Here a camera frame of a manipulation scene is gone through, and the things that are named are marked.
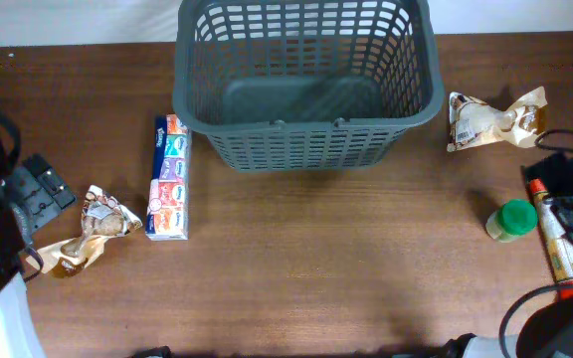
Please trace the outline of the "multicolour tissue pack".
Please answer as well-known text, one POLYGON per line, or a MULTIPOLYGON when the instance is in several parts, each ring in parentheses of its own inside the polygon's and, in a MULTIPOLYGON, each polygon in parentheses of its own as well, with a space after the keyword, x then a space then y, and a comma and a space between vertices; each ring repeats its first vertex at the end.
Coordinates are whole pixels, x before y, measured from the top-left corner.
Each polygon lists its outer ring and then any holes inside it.
POLYGON ((154 134, 146 236, 152 241, 185 241, 192 133, 176 114, 166 114, 155 118, 154 134))

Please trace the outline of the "orange pasta packet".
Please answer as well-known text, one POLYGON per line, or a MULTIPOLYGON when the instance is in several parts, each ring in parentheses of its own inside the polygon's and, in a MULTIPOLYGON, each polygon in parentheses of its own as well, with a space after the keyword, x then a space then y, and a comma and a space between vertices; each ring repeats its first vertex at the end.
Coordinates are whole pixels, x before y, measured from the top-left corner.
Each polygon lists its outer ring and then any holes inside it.
POLYGON ((531 180, 528 187, 537 211, 541 237, 554 282, 573 284, 573 244, 551 210, 551 196, 540 179, 531 180))

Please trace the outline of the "left brown snack bag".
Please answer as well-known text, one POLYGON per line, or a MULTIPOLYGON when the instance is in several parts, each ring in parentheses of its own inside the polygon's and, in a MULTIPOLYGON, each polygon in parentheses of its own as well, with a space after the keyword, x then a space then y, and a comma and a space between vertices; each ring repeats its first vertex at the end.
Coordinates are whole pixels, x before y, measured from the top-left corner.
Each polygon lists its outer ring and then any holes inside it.
POLYGON ((82 233, 78 237, 37 250, 42 264, 31 256, 26 262, 40 273, 55 278, 73 277, 103 254, 107 241, 142 227, 142 221, 135 214, 96 185, 91 185, 85 195, 81 224, 82 233))

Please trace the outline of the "grey plastic shopping basket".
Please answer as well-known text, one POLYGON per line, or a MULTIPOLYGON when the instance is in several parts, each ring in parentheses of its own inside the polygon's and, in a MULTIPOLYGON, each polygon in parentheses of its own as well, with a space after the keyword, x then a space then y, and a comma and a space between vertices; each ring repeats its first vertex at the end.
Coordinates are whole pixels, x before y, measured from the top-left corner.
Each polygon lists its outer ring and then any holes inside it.
POLYGON ((173 109, 238 171, 374 165, 444 97, 427 0, 179 6, 173 109))

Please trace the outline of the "right beige snack bag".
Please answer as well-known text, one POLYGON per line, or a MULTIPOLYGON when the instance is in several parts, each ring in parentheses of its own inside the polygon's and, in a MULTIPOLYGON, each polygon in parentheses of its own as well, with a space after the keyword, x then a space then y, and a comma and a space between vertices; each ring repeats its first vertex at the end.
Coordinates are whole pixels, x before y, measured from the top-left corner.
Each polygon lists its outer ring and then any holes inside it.
POLYGON ((506 141, 531 148, 545 131, 548 101, 544 87, 521 96, 506 110, 460 92, 449 95, 448 152, 506 141))

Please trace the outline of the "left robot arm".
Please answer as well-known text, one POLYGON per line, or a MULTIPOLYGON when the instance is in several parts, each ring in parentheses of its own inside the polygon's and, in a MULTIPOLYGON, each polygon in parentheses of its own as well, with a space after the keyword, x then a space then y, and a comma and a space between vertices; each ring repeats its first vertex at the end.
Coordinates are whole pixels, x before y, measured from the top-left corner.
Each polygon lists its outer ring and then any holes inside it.
POLYGON ((71 207, 76 197, 39 154, 21 159, 18 126, 0 112, 0 357, 42 357, 28 304, 22 255, 44 261, 34 234, 71 207))

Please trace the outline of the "green lid spice jar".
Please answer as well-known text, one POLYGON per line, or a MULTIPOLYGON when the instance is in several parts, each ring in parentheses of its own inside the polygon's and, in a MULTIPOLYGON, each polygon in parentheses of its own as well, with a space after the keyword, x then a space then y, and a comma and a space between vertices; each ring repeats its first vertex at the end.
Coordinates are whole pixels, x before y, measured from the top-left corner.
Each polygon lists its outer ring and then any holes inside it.
POLYGON ((495 241, 511 243, 532 232, 538 225, 535 207, 527 201, 514 199, 494 211, 485 223, 485 230, 495 241))

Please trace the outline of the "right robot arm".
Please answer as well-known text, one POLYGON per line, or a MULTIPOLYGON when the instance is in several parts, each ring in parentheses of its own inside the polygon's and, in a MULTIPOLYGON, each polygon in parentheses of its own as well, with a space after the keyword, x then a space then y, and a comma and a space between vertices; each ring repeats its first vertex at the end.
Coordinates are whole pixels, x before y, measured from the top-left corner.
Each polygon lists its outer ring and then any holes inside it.
POLYGON ((538 229, 554 281, 511 305, 494 338, 461 336, 446 345, 453 357, 573 357, 573 149, 522 170, 530 200, 512 200, 487 219, 487 233, 511 243, 538 229))

